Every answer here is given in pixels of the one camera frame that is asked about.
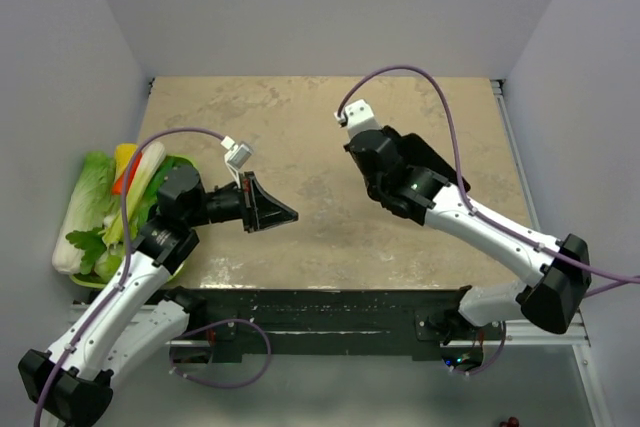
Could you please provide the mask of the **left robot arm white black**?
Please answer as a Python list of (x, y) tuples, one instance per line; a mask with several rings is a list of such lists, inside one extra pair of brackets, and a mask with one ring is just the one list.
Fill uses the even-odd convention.
[(205, 332), (204, 302), (185, 289), (170, 292), (147, 319), (133, 320), (195, 249), (196, 227), (239, 220), (253, 233), (298, 218), (294, 209), (268, 194), (252, 172), (208, 192), (193, 166), (172, 169), (131, 244), (132, 253), (107, 286), (46, 351), (29, 350), (19, 362), (35, 415), (48, 412), (67, 426), (92, 426), (115, 389), (162, 345)]

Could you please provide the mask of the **black zip tool case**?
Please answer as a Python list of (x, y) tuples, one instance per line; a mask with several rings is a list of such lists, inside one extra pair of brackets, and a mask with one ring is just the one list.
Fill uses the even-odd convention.
[(456, 169), (422, 137), (400, 134), (391, 126), (384, 126), (382, 133), (397, 152), (390, 171), (384, 174), (386, 193), (408, 189), (432, 198), (443, 186), (457, 184)]

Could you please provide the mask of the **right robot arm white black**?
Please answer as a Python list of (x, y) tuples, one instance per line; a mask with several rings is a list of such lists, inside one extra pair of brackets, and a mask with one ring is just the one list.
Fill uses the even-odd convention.
[(495, 321), (526, 319), (565, 333), (591, 285), (587, 243), (524, 227), (471, 201), (465, 180), (416, 134), (393, 128), (351, 135), (344, 147), (361, 172), (368, 196), (393, 215), (452, 235), (509, 269), (516, 281), (489, 288), (462, 287), (457, 305), (430, 317), (447, 337), (469, 339)]

